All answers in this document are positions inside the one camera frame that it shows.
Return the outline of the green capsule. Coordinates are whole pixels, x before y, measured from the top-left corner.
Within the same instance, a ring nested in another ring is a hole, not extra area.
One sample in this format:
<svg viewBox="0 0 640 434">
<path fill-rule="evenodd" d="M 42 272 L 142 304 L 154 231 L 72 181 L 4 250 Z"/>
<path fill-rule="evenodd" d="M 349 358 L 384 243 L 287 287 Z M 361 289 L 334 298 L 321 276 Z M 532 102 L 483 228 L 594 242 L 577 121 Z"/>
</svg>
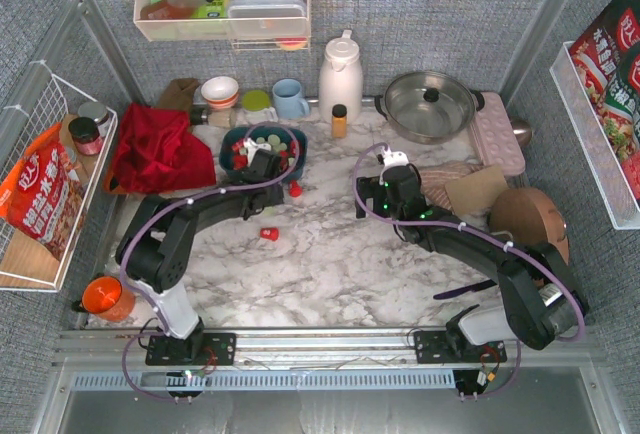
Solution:
<svg viewBox="0 0 640 434">
<path fill-rule="evenodd" d="M 281 144 L 280 138 L 275 134 L 269 135 L 267 142 L 273 149 L 276 149 Z"/>
</svg>

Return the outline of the red capsule two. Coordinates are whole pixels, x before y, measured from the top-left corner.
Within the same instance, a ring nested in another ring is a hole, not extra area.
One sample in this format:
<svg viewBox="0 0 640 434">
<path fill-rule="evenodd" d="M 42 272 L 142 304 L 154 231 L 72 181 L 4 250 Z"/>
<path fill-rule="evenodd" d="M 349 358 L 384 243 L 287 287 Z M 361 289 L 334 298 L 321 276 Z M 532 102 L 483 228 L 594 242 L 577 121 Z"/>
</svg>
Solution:
<svg viewBox="0 0 640 434">
<path fill-rule="evenodd" d="M 277 228 L 262 228 L 260 230 L 260 237 L 270 241 L 277 241 L 279 239 L 279 230 Z"/>
</svg>

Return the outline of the brown cardboard sheet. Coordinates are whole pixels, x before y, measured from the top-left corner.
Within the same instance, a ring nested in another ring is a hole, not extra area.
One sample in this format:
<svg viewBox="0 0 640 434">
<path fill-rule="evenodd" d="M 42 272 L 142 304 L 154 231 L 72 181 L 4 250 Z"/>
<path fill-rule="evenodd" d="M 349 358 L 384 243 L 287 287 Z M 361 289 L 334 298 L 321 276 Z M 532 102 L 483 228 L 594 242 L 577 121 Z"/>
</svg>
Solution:
<svg viewBox="0 0 640 434">
<path fill-rule="evenodd" d="M 498 166 L 486 167 L 445 184 L 451 210 L 457 216 L 491 208 L 507 189 L 502 169 Z"/>
</svg>

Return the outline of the red cloth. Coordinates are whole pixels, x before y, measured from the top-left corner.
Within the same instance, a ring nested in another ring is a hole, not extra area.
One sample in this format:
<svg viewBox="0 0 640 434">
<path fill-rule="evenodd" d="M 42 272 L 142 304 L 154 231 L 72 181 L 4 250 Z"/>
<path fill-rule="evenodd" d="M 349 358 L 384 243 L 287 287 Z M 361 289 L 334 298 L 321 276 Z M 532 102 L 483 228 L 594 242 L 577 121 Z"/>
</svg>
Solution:
<svg viewBox="0 0 640 434">
<path fill-rule="evenodd" d="M 129 105 L 109 168 L 126 193 L 159 194 L 216 184 L 211 149 L 187 112 Z"/>
</svg>

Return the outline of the brown cloth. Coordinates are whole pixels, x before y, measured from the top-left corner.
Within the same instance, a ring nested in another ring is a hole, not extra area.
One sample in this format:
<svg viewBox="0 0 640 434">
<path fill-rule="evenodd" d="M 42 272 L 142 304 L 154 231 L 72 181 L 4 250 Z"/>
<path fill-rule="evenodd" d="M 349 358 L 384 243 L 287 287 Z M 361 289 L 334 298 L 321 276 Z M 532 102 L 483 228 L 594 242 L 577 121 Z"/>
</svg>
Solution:
<svg viewBox="0 0 640 434">
<path fill-rule="evenodd" d="M 193 97 L 200 86 L 196 78 L 176 78 L 169 82 L 162 92 L 155 108 L 189 112 L 193 106 Z"/>
</svg>

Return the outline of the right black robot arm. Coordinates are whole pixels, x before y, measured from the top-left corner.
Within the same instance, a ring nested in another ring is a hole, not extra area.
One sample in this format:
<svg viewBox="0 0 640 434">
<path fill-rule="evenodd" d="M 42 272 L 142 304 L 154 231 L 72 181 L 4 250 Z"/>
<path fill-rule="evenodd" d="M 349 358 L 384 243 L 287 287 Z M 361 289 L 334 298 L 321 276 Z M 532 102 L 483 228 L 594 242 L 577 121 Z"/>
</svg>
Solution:
<svg viewBox="0 0 640 434">
<path fill-rule="evenodd" d="M 357 217 L 388 223 L 403 241 L 452 257 L 498 287 L 499 306 L 471 307 L 449 321 L 454 339 L 474 346 L 518 340 L 542 350 L 585 335 L 588 305 L 554 245 L 515 244 L 467 225 L 427 201 L 409 165 L 388 168 L 380 177 L 357 177 L 352 188 Z"/>
</svg>

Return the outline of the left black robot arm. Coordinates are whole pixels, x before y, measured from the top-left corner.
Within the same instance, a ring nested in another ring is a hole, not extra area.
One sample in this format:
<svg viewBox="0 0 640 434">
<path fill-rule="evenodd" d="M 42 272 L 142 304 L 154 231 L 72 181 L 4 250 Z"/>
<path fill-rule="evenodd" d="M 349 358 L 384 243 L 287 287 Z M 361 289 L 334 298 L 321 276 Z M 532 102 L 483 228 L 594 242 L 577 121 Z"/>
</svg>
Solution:
<svg viewBox="0 0 640 434">
<path fill-rule="evenodd" d="M 217 223 L 247 220 L 284 202 L 280 157 L 260 149 L 236 184 L 191 197 L 145 197 L 116 250 L 120 281 L 159 316 L 169 356 L 193 360 L 203 349 L 204 324 L 182 281 L 195 236 Z"/>
</svg>

